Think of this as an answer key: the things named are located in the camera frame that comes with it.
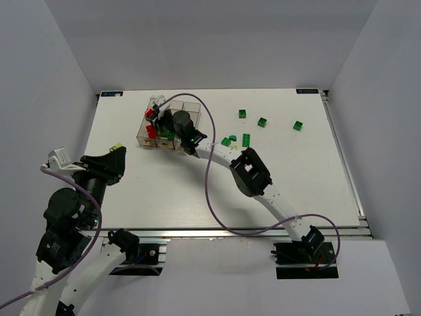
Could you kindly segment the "lime small lego brick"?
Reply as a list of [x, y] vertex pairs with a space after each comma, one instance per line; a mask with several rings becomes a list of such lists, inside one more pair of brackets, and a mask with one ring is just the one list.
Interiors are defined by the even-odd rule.
[[115, 144], [114, 146], [112, 146], [110, 148], [110, 151], [115, 151], [115, 150], [119, 149], [122, 146], [123, 146], [122, 143], [121, 142], [118, 142], [117, 144]]

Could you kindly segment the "red rounded lego brick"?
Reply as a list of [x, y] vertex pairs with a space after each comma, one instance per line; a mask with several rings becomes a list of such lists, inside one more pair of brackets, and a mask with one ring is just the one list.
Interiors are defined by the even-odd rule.
[[157, 137], [157, 130], [153, 127], [153, 125], [147, 125], [146, 131], [149, 138], [155, 139]]

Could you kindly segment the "red lego bricks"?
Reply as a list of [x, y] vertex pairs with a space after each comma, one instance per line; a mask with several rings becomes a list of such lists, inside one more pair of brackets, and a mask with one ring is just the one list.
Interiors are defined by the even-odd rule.
[[150, 117], [154, 113], [154, 110], [152, 108], [146, 110], [145, 117]]

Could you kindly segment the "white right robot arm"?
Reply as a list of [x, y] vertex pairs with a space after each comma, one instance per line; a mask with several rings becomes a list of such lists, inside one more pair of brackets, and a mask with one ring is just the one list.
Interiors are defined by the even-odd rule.
[[322, 233], [300, 217], [281, 197], [269, 170], [254, 149], [248, 147], [235, 151], [206, 141], [207, 136], [194, 127], [186, 111], [172, 112], [155, 106], [147, 120], [159, 132], [170, 132], [177, 137], [186, 154], [227, 168], [243, 195], [261, 203], [278, 221], [283, 222], [282, 226], [304, 256], [313, 258], [317, 254], [324, 242]]

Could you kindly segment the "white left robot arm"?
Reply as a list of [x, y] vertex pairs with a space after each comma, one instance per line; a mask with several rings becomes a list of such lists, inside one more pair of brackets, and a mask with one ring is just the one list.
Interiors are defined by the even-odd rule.
[[107, 187], [119, 183], [126, 148], [115, 145], [100, 156], [71, 161], [65, 148], [54, 149], [40, 170], [68, 184], [49, 198], [46, 229], [36, 251], [36, 272], [21, 315], [76, 315], [99, 283], [139, 253], [139, 238], [124, 228], [108, 233], [104, 253], [74, 282], [67, 280], [95, 245], [102, 227]]

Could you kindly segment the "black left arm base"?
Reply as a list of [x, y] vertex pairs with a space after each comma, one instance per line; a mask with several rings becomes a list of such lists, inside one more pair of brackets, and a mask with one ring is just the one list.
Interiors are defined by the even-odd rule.
[[123, 262], [109, 274], [112, 276], [159, 276], [166, 257], [166, 244], [140, 243], [135, 257]]

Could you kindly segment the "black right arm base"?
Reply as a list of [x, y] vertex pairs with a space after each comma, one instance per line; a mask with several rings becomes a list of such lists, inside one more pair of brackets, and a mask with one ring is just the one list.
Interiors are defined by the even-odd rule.
[[295, 244], [281, 242], [271, 250], [276, 264], [278, 280], [338, 279], [336, 256], [333, 244], [324, 242], [313, 257]]

